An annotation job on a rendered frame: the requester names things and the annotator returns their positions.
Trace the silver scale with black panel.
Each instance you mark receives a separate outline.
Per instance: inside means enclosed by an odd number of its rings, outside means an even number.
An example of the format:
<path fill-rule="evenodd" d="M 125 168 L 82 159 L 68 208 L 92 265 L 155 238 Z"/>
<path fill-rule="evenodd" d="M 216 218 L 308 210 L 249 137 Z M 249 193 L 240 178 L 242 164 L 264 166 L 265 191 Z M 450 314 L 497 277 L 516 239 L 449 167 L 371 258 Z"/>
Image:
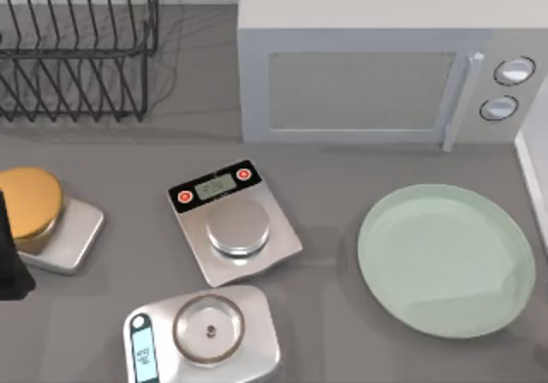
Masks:
<path fill-rule="evenodd" d="M 250 159 L 167 190 L 201 273 L 217 288 L 298 255 L 292 224 Z"/>

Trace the pale microwave oven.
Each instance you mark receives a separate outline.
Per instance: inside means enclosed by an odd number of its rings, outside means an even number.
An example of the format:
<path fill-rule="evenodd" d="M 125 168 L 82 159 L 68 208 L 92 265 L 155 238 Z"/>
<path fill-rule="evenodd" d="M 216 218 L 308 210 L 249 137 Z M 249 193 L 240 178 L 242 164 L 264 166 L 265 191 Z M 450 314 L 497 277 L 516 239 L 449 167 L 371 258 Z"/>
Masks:
<path fill-rule="evenodd" d="M 548 82 L 548 0 L 239 0 L 246 142 L 442 147 L 467 55 L 485 55 L 456 144 L 506 144 Z M 503 61 L 534 60 L 522 84 L 499 85 Z M 512 96 L 517 112 L 480 107 Z"/>

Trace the silver scale with blue display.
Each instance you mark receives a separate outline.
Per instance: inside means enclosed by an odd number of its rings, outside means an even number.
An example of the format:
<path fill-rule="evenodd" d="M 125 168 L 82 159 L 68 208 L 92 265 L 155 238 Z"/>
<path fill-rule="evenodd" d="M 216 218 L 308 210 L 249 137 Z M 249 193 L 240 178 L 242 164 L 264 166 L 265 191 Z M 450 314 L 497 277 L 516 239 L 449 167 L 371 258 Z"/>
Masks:
<path fill-rule="evenodd" d="M 251 285 L 143 305 L 122 338 L 127 383 L 267 383 L 281 365 L 270 305 Z"/>

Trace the pale green plate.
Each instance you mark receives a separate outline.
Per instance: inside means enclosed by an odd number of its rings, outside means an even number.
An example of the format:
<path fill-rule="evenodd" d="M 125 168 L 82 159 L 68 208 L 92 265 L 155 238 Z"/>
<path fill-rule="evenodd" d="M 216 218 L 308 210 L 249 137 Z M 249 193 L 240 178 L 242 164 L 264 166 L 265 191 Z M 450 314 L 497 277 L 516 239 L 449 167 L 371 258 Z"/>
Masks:
<path fill-rule="evenodd" d="M 526 308 L 533 251 L 498 204 L 457 186 L 417 184 L 379 200 L 357 239 L 360 274 L 378 303 L 440 338 L 497 332 Z"/>

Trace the silver scale with gold pan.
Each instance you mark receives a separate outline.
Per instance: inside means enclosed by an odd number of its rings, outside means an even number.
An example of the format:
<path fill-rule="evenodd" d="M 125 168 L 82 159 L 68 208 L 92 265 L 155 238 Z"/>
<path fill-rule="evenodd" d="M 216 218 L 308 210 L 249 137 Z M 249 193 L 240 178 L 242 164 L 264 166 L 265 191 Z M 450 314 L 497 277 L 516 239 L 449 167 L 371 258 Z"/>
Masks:
<path fill-rule="evenodd" d="M 15 248 L 29 266 L 73 276 L 92 250 L 104 213 L 65 192 L 50 171 L 17 166 L 0 171 Z"/>

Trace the microwave knob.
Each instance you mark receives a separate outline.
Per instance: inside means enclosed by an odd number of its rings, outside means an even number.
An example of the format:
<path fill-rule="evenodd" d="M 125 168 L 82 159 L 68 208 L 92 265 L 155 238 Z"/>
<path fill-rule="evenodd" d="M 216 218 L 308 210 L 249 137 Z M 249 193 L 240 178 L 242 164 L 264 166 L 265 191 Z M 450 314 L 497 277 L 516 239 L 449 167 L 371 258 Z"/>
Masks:
<path fill-rule="evenodd" d="M 516 57 L 501 62 L 494 70 L 497 84 L 512 87 L 527 81 L 535 72 L 536 64 L 529 57 Z"/>
<path fill-rule="evenodd" d="M 512 117 L 519 108 L 519 102 L 512 96 L 488 99 L 479 108 L 480 116 L 487 122 L 502 122 Z"/>

